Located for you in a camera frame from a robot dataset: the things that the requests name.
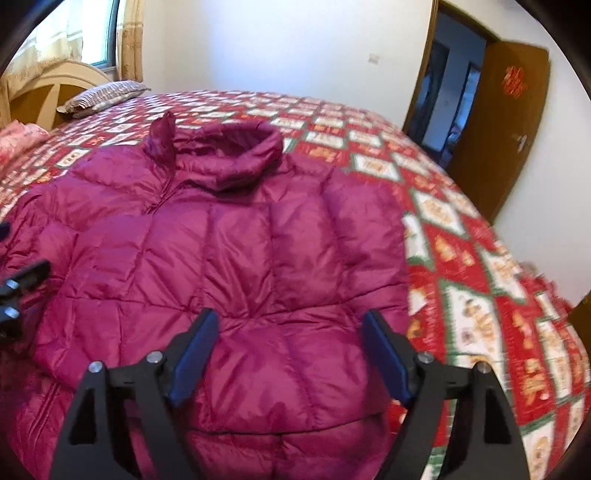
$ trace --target door handle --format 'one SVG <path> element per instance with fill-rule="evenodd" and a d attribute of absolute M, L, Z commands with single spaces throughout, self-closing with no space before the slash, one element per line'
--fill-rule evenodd
<path fill-rule="evenodd" d="M 525 144 L 527 143 L 527 134 L 524 135 L 511 135 L 511 138 L 516 142 L 519 142 L 519 146 L 517 147 L 517 153 L 521 153 L 525 148 Z"/>

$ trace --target wooden headboard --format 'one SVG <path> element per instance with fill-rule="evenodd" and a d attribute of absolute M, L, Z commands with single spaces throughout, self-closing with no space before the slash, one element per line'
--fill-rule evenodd
<path fill-rule="evenodd" d="M 66 60 L 27 83 L 11 98 L 11 117 L 51 131 L 65 121 L 56 112 L 56 107 L 84 90 L 110 81 L 106 74 L 92 65 Z"/>

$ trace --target bedspread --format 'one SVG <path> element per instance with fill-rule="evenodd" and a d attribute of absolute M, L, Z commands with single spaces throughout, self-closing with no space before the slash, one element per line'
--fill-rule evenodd
<path fill-rule="evenodd" d="M 408 337 L 438 359 L 494 368 L 509 398 L 530 464 L 541 480 L 574 438 L 591 403 L 587 353 L 567 322 L 569 307 L 543 278 L 521 271 L 504 243 L 453 181 L 383 117 L 274 93 L 198 91 L 129 100 L 62 125 L 9 166 L 0 183 L 0 219 L 35 184 L 64 175 L 91 149 L 137 144 L 172 110 L 178 128 L 263 119 L 284 135 L 286 152 L 340 166 L 366 183 L 385 183 L 404 211 L 410 271 Z M 446 406 L 424 479 L 441 468 L 454 404 Z M 393 401 L 393 432 L 404 419 Z"/>

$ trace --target wooden door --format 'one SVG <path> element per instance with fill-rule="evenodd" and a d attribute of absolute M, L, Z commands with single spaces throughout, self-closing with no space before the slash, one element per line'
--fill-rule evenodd
<path fill-rule="evenodd" d="M 486 49 L 472 111 L 447 172 L 490 223 L 530 152 L 549 79 L 543 48 L 499 41 Z"/>

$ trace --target magenta down jacket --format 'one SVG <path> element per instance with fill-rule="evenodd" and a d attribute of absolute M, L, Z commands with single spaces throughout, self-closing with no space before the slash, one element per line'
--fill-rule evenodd
<path fill-rule="evenodd" d="M 361 317 L 376 308 L 395 331 L 408 324 L 391 192 L 283 154 L 268 124 L 184 132 L 167 113 L 143 145 L 92 152 L 11 212 L 0 277 L 39 258 L 53 272 L 2 359 L 2 435 L 46 480 L 89 362 L 136 363 L 211 307 L 220 338 L 176 412 L 206 478 L 373 478 L 389 398 Z"/>

